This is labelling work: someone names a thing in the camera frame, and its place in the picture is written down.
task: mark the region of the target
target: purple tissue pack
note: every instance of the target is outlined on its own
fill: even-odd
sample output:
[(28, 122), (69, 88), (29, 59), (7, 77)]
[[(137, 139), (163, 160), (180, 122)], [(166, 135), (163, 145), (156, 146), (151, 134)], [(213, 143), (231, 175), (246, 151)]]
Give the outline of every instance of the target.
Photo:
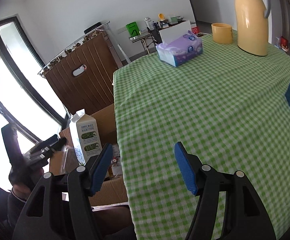
[(163, 43), (156, 46), (159, 58), (162, 61), (178, 67), (188, 60), (203, 53), (203, 45), (201, 38), (198, 38), (194, 33), (188, 31), (168, 45)]

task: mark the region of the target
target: green checkered tablecloth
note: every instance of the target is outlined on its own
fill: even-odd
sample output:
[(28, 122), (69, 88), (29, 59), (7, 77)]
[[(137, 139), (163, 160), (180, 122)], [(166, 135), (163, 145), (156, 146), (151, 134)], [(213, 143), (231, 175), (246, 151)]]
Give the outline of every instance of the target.
[[(218, 171), (244, 171), (277, 239), (290, 226), (290, 57), (266, 57), (203, 38), (203, 54), (174, 68), (156, 53), (114, 73), (117, 138), (137, 238), (185, 239), (198, 197), (186, 190), (174, 145)], [(224, 194), (214, 238), (220, 236)]]

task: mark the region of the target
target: oval hole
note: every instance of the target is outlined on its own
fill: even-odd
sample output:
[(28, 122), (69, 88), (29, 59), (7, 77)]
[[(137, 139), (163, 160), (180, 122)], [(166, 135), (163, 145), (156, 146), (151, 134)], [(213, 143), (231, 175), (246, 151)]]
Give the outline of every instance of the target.
[(86, 66), (81, 65), (79, 68), (77, 68), (73, 71), (73, 76), (77, 77), (78, 75), (81, 75), (85, 70), (86, 70)]

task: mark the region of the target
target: yellow cup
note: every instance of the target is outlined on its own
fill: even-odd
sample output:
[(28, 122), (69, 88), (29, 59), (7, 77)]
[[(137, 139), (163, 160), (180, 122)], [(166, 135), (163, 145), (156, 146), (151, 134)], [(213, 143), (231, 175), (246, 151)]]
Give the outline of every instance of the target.
[(211, 25), (213, 30), (213, 40), (220, 44), (232, 43), (232, 27), (225, 23), (213, 23)]

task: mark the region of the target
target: yellow thermos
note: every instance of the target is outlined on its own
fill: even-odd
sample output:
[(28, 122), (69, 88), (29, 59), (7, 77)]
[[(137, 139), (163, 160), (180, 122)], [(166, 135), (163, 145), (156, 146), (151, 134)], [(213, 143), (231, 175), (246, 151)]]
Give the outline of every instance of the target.
[(262, 0), (235, 0), (238, 47), (258, 56), (268, 54), (268, 17), (271, 2), (267, 9)]

